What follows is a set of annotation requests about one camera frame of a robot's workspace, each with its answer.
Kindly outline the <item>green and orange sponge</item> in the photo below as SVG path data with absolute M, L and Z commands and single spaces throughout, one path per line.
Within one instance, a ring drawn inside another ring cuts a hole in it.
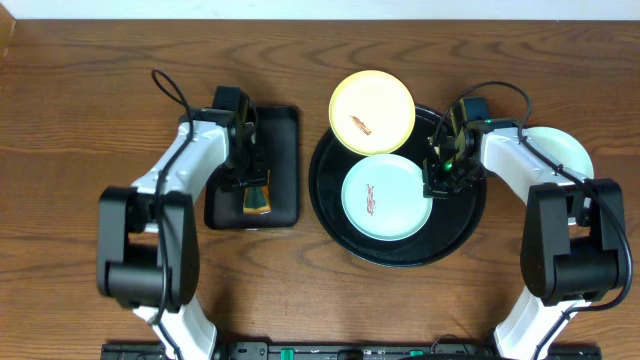
M 244 215 L 263 215 L 272 211 L 269 186 L 270 172 L 267 172 L 265 184 L 252 186 L 244 190 Z

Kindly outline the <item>mint green plate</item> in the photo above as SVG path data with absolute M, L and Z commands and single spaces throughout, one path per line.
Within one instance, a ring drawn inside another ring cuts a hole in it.
M 594 177 L 590 155 L 569 133 L 551 127 L 532 127 L 527 130 L 527 135 L 564 166 L 588 178 Z
M 351 167 L 342 184 L 341 204 L 360 233 L 384 242 L 417 233 L 433 208 L 433 200 L 423 196 L 421 168 L 396 154 L 369 156 Z

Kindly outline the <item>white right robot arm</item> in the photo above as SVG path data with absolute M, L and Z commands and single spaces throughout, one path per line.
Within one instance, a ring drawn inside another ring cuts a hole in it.
M 520 269 L 525 287 L 493 331 L 497 353 L 543 359 L 577 314 L 619 305 L 633 279 L 620 186 L 593 179 L 539 145 L 509 119 L 476 120 L 434 135 L 423 162 L 424 194 L 454 198 L 487 173 L 525 203 Z

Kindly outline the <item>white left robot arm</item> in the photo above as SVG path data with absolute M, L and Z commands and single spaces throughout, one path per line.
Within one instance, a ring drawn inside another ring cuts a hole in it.
M 99 198 L 97 288 L 145 320 L 169 359 L 210 359 L 216 326 L 195 296 L 194 203 L 217 170 L 241 180 L 257 164 L 253 106 L 188 110 L 175 140 L 128 187 Z

